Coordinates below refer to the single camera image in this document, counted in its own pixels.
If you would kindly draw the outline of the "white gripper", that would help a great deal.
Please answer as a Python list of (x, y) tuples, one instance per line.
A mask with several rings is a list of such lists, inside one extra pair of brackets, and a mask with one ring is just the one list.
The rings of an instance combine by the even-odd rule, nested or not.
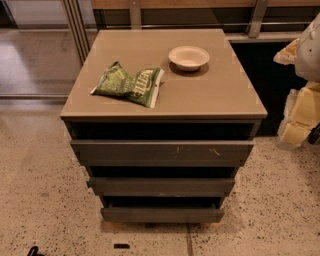
[[(276, 53), (273, 61), (282, 65), (294, 64), (298, 42), (299, 39), (290, 42)], [(283, 115), (276, 145), (281, 150), (293, 150), (300, 147), (310, 130), (320, 123), (320, 83), (308, 82), (299, 92), (291, 89)]]

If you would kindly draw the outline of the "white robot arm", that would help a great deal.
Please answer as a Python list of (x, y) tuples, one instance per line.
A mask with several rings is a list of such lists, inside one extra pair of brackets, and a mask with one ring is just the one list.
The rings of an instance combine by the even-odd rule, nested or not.
[(274, 56), (278, 64), (293, 64), (297, 76), (307, 81), (300, 90), (291, 89), (278, 128), (277, 146), (293, 150), (304, 142), (320, 144), (320, 14), (301, 36)]

